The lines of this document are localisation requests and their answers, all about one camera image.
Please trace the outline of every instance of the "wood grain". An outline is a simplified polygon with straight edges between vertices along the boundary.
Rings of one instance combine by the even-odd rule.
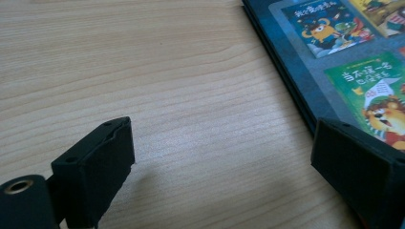
[[[0,183],[128,115],[100,228],[358,228],[239,0],[0,1]]]

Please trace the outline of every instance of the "cartoon character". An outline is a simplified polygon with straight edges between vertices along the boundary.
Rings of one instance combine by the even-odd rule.
[[[324,41],[331,41],[335,39],[336,36],[340,35],[338,31],[334,29],[334,27],[330,26],[330,20],[327,18],[321,18],[318,20],[317,23],[314,23],[309,27],[310,34],[308,34],[307,30],[302,32],[302,36],[305,38],[315,38],[320,43],[324,43]]]
[[[342,22],[334,26],[334,28],[342,34],[344,42],[370,40],[373,38],[371,32],[364,27],[363,22],[357,17],[353,18],[352,22]]]
[[[396,96],[372,104],[363,110],[374,131],[385,132],[385,142],[405,152],[405,103]]]

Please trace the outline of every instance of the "cartoon lion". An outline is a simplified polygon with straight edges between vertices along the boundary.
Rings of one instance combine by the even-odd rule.
[[[384,132],[387,144],[405,153],[405,103],[391,95],[371,104],[363,115],[375,131]]]

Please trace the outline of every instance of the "book cover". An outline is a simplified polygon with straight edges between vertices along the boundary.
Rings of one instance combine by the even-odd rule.
[[[369,41],[372,32],[338,0],[315,0],[282,9],[316,57]]]
[[[364,132],[405,152],[405,67],[391,52],[325,70]]]
[[[386,37],[405,32],[404,0],[350,0]]]

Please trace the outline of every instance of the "cartoon illustration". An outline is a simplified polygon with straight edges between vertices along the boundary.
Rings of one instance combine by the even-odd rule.
[[[338,23],[335,26],[336,30],[342,34],[342,38],[345,42],[360,42],[361,40],[370,40],[373,38],[369,29],[364,27],[364,24],[357,17],[353,18],[353,21],[346,23]]]
[[[405,32],[405,1],[350,0],[385,36]]]
[[[405,103],[398,97],[378,101],[363,110],[370,126],[374,131],[384,132],[384,141],[405,152]]]
[[[310,34],[307,34],[307,30],[302,32],[302,35],[305,38],[313,37],[317,39],[319,42],[324,43],[324,40],[331,41],[335,39],[336,36],[339,36],[340,33],[337,32],[332,26],[330,26],[330,20],[327,18],[321,18],[318,20],[318,23],[313,24],[309,28]]]
[[[373,39],[371,31],[337,0],[315,0],[282,11],[317,58]]]
[[[405,153],[405,67],[391,52],[325,70],[359,127]]]

